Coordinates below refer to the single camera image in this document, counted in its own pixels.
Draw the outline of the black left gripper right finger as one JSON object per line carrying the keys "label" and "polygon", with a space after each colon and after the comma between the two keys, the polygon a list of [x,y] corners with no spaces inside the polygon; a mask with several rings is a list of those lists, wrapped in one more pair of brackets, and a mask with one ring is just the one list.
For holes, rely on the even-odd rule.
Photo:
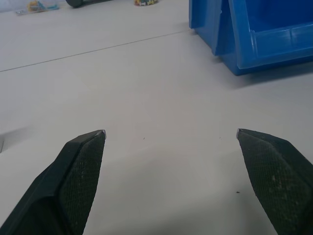
{"label": "black left gripper right finger", "polygon": [[249,179],[279,235],[313,233],[313,165],[287,140],[238,129]]}

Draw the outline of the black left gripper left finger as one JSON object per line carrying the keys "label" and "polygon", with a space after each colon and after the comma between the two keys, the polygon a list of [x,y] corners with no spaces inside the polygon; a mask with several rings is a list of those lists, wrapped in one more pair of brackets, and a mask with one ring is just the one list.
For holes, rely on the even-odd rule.
{"label": "black left gripper left finger", "polygon": [[105,130],[68,141],[0,228],[2,235],[81,235],[97,191]]}

